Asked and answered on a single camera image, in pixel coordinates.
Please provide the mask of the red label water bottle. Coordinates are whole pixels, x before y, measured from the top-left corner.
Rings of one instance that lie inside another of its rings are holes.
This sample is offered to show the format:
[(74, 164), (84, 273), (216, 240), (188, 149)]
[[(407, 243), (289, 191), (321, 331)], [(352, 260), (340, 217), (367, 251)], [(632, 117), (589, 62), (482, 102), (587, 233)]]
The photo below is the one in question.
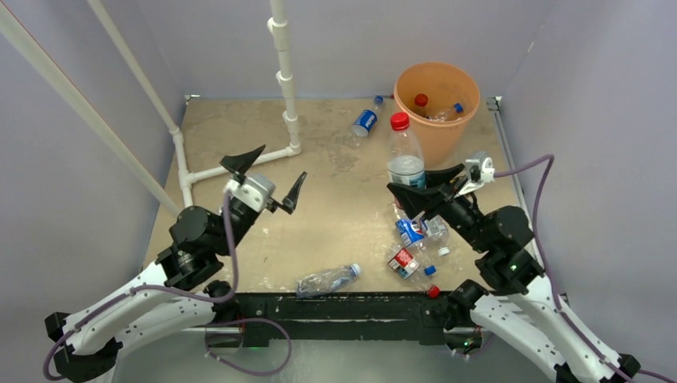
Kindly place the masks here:
[(410, 127), (410, 116), (398, 112), (390, 118), (389, 157), (387, 170), (390, 182), (414, 188), (426, 187), (422, 147)]

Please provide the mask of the crushed white cap bottle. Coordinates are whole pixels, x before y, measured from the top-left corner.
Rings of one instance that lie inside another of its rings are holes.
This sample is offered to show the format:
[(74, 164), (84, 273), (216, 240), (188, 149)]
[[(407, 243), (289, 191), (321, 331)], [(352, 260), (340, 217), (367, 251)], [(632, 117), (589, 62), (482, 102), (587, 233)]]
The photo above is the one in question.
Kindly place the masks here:
[(445, 221), (436, 216), (432, 219), (422, 219), (420, 222), (424, 231), (426, 246), (437, 253), (438, 256), (447, 256), (449, 249), (449, 228)]

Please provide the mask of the small blue Pepsi bottle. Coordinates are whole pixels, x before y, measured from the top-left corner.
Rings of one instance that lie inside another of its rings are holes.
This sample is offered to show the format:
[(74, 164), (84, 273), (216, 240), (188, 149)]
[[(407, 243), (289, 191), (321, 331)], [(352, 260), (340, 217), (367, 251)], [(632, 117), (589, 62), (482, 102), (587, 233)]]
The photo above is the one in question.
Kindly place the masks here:
[(400, 235), (404, 247), (423, 240), (426, 236), (420, 226), (410, 219), (399, 219), (395, 222), (395, 227)]

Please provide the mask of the large Pepsi bottle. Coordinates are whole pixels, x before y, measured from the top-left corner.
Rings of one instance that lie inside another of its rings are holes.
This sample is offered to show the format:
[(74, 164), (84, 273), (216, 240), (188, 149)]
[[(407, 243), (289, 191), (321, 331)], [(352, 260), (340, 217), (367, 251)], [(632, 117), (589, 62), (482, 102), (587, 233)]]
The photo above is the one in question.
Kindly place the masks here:
[(462, 118), (464, 112), (463, 106), (460, 103), (456, 103), (446, 109), (442, 109), (429, 115), (428, 119), (434, 122), (450, 122)]

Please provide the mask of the red cap clear bottle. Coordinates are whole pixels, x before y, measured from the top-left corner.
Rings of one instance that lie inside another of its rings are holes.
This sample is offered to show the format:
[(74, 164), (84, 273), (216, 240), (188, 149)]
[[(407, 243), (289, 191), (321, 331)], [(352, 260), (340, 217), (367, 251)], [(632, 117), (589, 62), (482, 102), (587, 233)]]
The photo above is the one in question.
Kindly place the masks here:
[(419, 93), (414, 98), (414, 107), (413, 111), (420, 117), (424, 119), (429, 118), (427, 105), (429, 98), (424, 93)]

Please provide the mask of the clear white cap bottle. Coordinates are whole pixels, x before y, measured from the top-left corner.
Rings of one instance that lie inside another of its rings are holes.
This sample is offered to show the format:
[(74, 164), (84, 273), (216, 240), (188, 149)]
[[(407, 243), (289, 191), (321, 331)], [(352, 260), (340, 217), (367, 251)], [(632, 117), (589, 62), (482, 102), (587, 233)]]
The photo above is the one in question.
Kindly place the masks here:
[(354, 283), (361, 272), (361, 267), (353, 263), (309, 274), (297, 282), (295, 296), (310, 298), (334, 293)]

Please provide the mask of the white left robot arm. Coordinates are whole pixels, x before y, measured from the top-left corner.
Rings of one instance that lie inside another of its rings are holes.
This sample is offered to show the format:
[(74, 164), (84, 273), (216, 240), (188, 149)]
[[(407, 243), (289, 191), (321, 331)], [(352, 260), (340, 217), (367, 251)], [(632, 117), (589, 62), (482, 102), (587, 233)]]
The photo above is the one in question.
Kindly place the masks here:
[(236, 247), (264, 211), (292, 214), (305, 175), (281, 200), (275, 185), (250, 168), (257, 148), (225, 156), (230, 173), (217, 213), (189, 206), (170, 227), (172, 242), (142, 272), (106, 298), (77, 313), (45, 319), (53, 346), (43, 362), (49, 381), (88, 382), (106, 375), (135, 348), (194, 326), (239, 326), (238, 278), (219, 281), (223, 258), (236, 261)]

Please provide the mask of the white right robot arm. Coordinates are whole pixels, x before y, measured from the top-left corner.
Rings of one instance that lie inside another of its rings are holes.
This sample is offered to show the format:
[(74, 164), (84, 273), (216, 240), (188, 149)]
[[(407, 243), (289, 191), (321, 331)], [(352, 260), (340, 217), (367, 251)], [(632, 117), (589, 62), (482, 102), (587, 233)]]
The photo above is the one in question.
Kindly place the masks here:
[(448, 295), (449, 328), (473, 322), (527, 357), (553, 382), (631, 382), (641, 364), (601, 341), (557, 293), (545, 265), (527, 246), (535, 222), (516, 206), (484, 214), (474, 192), (498, 174), (491, 160), (426, 172), (424, 189), (387, 187), (410, 218), (441, 218), (482, 256), (475, 264), (489, 285), (464, 281)]

